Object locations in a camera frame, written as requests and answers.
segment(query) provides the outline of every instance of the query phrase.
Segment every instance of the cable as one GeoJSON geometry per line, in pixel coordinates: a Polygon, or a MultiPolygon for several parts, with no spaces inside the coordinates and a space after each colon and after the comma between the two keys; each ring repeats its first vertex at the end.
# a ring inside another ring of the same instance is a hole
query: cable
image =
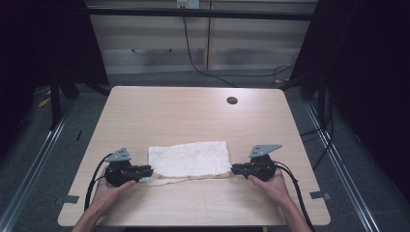
{"type": "Polygon", "coordinates": [[[100,161],[99,165],[98,165],[97,168],[96,168],[96,171],[94,172],[93,179],[91,179],[90,185],[88,186],[88,189],[87,189],[87,194],[85,195],[84,211],[86,211],[86,210],[88,209],[88,207],[90,206],[90,198],[91,198],[91,193],[93,192],[94,184],[95,184],[100,178],[102,178],[102,177],[100,177],[100,178],[98,178],[98,179],[96,180],[97,173],[99,172],[100,167],[102,166],[102,164],[103,164],[103,162],[105,161],[105,159],[108,158],[108,157],[111,156],[111,155],[112,155],[112,154],[106,155],[106,156],[100,161]]]}
{"type": "Polygon", "coordinates": [[[280,165],[277,165],[277,168],[285,171],[289,175],[289,177],[292,179],[293,185],[295,186],[296,193],[298,194],[299,204],[301,205],[302,213],[305,216],[305,220],[307,222],[308,227],[310,227],[311,231],[314,232],[315,230],[314,230],[314,227],[311,224],[310,218],[308,216],[308,212],[307,212],[307,209],[305,207],[304,199],[302,197],[301,189],[299,188],[299,185],[298,185],[298,180],[296,180],[296,178],[293,176],[292,172],[290,171],[290,169],[286,165],[284,165],[284,167],[280,166],[280,165]]]}
{"type": "MultiPolygon", "coordinates": [[[[328,98],[329,98],[329,100],[332,99],[332,98],[331,98],[331,95],[329,94],[329,92],[328,92],[328,98]]],[[[328,109],[328,115],[326,116],[325,125],[328,125],[329,122],[330,122],[331,119],[332,119],[332,115],[333,115],[333,103],[334,103],[334,102],[333,102],[333,99],[332,99],[332,101],[329,101],[329,109],[328,109]]],[[[316,132],[318,132],[318,131],[324,130],[324,128],[326,128],[326,127],[320,127],[320,128],[318,128],[318,129],[309,130],[309,131],[307,131],[307,132],[300,133],[300,136],[306,136],[306,135],[309,135],[309,134],[313,134],[313,133],[316,133],[316,132]]]]}
{"type": "Polygon", "coordinates": [[[302,142],[303,142],[303,143],[309,143],[309,142],[311,142],[311,141],[317,139],[318,137],[319,137],[319,135],[316,135],[315,137],[313,137],[313,138],[311,138],[311,139],[308,139],[308,140],[305,140],[305,141],[302,141],[302,142]]]}
{"type": "Polygon", "coordinates": [[[189,39],[188,39],[187,19],[186,19],[185,17],[183,17],[183,21],[184,21],[185,39],[186,39],[186,41],[187,41],[188,55],[189,55],[189,57],[190,57],[190,64],[193,66],[193,68],[194,68],[198,73],[201,73],[201,74],[203,74],[203,75],[207,75],[207,76],[211,76],[211,77],[214,77],[214,78],[216,78],[216,79],[219,79],[219,80],[223,81],[224,83],[228,84],[229,86],[232,86],[232,87],[234,87],[234,88],[239,88],[238,86],[236,86],[236,85],[234,85],[234,84],[232,84],[232,83],[229,83],[228,81],[224,80],[224,79],[222,78],[223,76],[226,76],[226,77],[228,77],[228,76],[234,76],[234,77],[269,77],[269,76],[273,76],[275,79],[273,80],[273,83],[268,87],[268,88],[272,88],[272,87],[275,85],[275,83],[276,83],[277,75],[278,75],[279,73],[283,73],[284,71],[286,71],[286,70],[289,69],[289,68],[293,68],[293,66],[294,66],[294,65],[290,65],[290,66],[279,66],[279,67],[276,67],[276,68],[274,68],[274,73],[272,73],[272,74],[219,74],[219,75],[216,75],[216,74],[210,74],[210,73],[202,72],[202,71],[200,71],[200,70],[195,66],[195,64],[194,64],[193,61],[192,61],[192,56],[191,56],[191,54],[190,54],[190,41],[189,41],[189,39]]]}
{"type": "Polygon", "coordinates": [[[105,178],[105,176],[101,176],[101,177],[97,178],[96,182],[97,182],[99,179],[102,179],[102,178],[105,178]]]}
{"type": "Polygon", "coordinates": [[[280,86],[279,89],[284,92],[284,91],[286,91],[286,90],[288,90],[288,89],[290,89],[294,86],[300,85],[301,82],[302,82],[302,79],[305,78],[306,76],[309,76],[312,73],[313,73],[313,71],[310,71],[310,72],[307,72],[307,73],[305,73],[305,74],[303,74],[299,77],[292,78],[286,84],[280,86]]]}
{"type": "Polygon", "coordinates": [[[334,106],[334,100],[331,96],[331,94],[328,92],[328,101],[329,101],[329,121],[331,122],[331,135],[329,139],[326,138],[327,141],[327,146],[323,153],[320,155],[319,159],[317,160],[316,164],[313,166],[313,171],[316,169],[317,165],[320,163],[320,161],[325,157],[326,153],[328,152],[329,148],[333,144],[333,139],[334,139],[334,120],[333,120],[333,106],[334,106]]]}

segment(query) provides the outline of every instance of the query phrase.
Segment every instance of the wall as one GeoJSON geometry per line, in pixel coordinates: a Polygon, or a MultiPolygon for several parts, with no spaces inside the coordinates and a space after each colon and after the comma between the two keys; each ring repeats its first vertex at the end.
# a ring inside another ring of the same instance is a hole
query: wall
{"type": "MultiPolygon", "coordinates": [[[[172,9],[176,8],[176,1],[88,0],[87,5],[172,9]]],[[[203,10],[312,13],[315,6],[314,0],[200,1],[203,10]]],[[[119,15],[91,15],[91,18],[108,73],[192,70],[182,18],[119,15]]],[[[291,65],[309,25],[306,21],[228,18],[188,18],[187,23],[193,63],[205,70],[291,65]]]]}

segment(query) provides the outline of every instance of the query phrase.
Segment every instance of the metal bracket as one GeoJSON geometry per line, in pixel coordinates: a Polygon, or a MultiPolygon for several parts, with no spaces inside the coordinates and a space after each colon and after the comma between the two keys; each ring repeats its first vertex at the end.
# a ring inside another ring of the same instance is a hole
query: metal bracket
{"type": "Polygon", "coordinates": [[[273,152],[274,150],[277,150],[281,148],[281,144],[273,144],[273,145],[255,145],[252,148],[252,151],[249,153],[250,158],[257,158],[257,157],[263,157],[265,155],[268,155],[268,153],[273,152]]]}
{"type": "Polygon", "coordinates": [[[130,153],[127,148],[121,148],[105,159],[106,162],[129,161],[131,160],[130,153]]]}

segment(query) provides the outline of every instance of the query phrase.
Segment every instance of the power outlet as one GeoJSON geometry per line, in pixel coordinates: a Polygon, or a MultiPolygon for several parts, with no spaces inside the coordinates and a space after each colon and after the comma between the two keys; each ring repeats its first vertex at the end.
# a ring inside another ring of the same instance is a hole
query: power outlet
{"type": "Polygon", "coordinates": [[[188,8],[188,0],[177,0],[177,8],[178,9],[187,9],[188,8]]]}
{"type": "Polygon", "coordinates": [[[199,9],[199,0],[188,0],[189,9],[199,9]]]}

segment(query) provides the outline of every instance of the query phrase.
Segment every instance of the dark circular mark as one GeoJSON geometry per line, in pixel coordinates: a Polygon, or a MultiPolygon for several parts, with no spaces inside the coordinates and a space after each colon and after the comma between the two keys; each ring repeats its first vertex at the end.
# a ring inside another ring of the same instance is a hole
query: dark circular mark
{"type": "Polygon", "coordinates": [[[238,103],[238,99],[235,98],[235,97],[229,97],[229,98],[226,99],[226,101],[227,101],[228,103],[230,103],[230,104],[236,104],[236,103],[238,103]]]}

